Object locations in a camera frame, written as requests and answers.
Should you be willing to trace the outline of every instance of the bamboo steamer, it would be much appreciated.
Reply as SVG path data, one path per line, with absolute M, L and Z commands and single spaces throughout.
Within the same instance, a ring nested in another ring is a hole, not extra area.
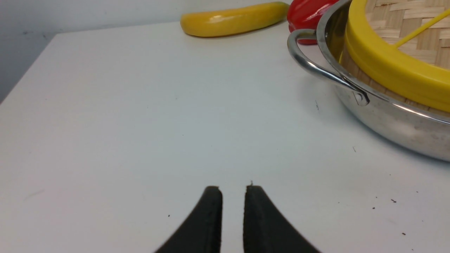
M 450 117 L 449 8 L 450 0 L 353 0 L 340 64 L 377 91 Z

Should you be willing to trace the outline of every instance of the metal handle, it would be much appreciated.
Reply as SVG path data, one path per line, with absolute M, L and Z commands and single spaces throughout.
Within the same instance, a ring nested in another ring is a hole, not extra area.
M 306 55 L 302 52 L 300 47 L 298 47 L 297 40 L 316 40 L 316 31 L 313 29 L 300 29 L 293 31 L 288 38 L 288 50 L 294 60 L 306 71 L 311 73 L 312 75 L 325 79 L 327 81 L 333 81 L 334 85 L 337 85 L 340 88 L 344 88 L 347 90 L 353 91 L 355 95 L 355 99 L 359 105 L 367 105 L 369 103 L 369 99 L 365 92 L 360 89 L 354 87 L 352 84 L 345 81 L 342 77 L 331 73 L 330 71 L 324 69 L 323 67 L 317 65 L 313 61 L 311 61 Z

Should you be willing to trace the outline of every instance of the toy pepper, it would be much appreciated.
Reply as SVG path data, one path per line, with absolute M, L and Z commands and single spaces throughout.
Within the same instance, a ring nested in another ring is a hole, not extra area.
M 323 14 L 339 0 L 294 0 L 288 10 L 289 31 L 316 29 Z M 299 40 L 300 44 L 317 44 L 316 40 Z

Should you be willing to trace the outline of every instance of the yellow banana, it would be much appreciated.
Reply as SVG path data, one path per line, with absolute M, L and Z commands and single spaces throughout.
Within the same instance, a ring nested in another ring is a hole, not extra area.
M 181 16 L 183 31 L 198 37 L 217 37 L 248 32 L 286 18 L 289 5 L 271 2 L 239 9 L 189 13 Z

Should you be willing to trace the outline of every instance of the white table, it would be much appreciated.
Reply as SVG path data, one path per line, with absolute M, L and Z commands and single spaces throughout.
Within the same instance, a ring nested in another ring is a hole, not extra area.
M 57 35 L 0 105 L 0 252 L 152 252 L 207 185 L 222 252 L 242 252 L 253 181 L 324 253 L 447 253 L 449 164 L 359 123 L 287 37 Z

